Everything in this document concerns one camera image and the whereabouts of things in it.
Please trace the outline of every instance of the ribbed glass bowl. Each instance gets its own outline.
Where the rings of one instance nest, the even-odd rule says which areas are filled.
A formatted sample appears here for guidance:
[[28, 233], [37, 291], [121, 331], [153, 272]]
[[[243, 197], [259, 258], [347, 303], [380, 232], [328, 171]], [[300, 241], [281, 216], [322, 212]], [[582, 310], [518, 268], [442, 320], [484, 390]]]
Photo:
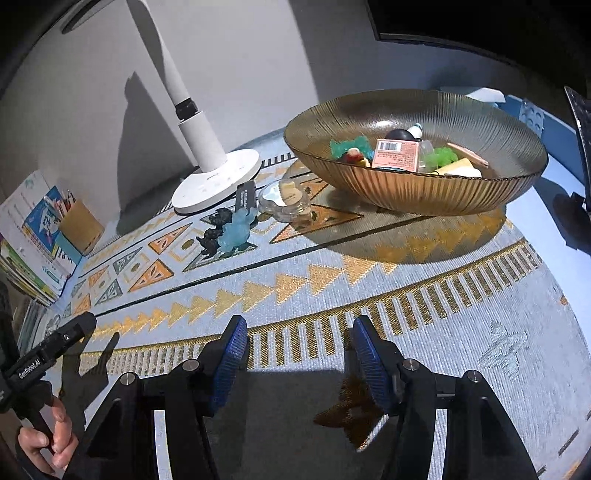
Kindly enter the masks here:
[[[435, 147], [452, 142], [489, 162], [483, 178], [400, 173], [331, 160], [330, 140], [366, 135], [372, 145], [393, 128], [419, 123]], [[540, 139], [497, 108], [436, 90], [376, 90], [316, 105], [295, 117], [285, 141], [312, 172], [369, 203], [433, 216], [487, 212], [529, 189], [548, 164]]]

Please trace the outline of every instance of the white desk lamp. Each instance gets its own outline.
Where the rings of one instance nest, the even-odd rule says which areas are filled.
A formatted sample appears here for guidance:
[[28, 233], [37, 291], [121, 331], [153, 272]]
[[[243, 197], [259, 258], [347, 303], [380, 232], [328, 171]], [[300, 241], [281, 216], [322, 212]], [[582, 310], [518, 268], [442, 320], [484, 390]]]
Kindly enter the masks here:
[[175, 106], [178, 127], [200, 167], [173, 194], [178, 213], [194, 213], [223, 200], [256, 174], [261, 162], [256, 150], [225, 153], [205, 112], [198, 110], [174, 65], [145, 0], [127, 0], [129, 10], [154, 66]]

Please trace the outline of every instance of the green toy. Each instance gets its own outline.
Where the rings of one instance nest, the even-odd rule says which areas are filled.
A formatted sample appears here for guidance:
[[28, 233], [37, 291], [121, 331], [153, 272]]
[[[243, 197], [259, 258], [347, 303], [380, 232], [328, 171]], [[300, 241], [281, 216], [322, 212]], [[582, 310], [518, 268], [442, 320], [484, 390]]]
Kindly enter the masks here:
[[425, 165], [429, 171], [435, 171], [438, 168], [445, 167], [455, 161], [458, 161], [458, 157], [449, 147], [436, 148], [433, 153], [430, 153], [425, 157]]
[[344, 142], [330, 140], [330, 153], [335, 160], [340, 159], [350, 148], [358, 148], [363, 156], [369, 160], [372, 160], [374, 157], [374, 151], [365, 135], [360, 135], [355, 140], [345, 140]]

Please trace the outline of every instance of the barcode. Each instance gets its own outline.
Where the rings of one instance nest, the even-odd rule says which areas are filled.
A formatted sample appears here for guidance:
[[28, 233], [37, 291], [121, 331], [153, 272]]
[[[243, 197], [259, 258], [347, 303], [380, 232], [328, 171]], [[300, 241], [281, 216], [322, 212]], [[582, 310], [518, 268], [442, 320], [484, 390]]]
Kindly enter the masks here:
[[400, 152], [402, 150], [402, 144], [400, 142], [380, 142], [378, 150]]

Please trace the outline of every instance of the book spine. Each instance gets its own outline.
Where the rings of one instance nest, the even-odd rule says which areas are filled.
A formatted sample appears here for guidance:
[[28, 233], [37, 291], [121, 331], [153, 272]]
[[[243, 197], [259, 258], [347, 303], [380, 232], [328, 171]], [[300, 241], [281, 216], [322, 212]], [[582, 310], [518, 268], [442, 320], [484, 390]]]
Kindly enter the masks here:
[[44, 284], [39, 277], [37, 277], [22, 261], [21, 257], [14, 251], [6, 239], [2, 240], [0, 247], [0, 257], [2, 260], [2, 266], [6, 272], [12, 272], [14, 277], [18, 279], [17, 284], [25, 286], [27, 290], [37, 291], [37, 295], [33, 297], [37, 298], [41, 296], [50, 303], [57, 300], [57, 294]]

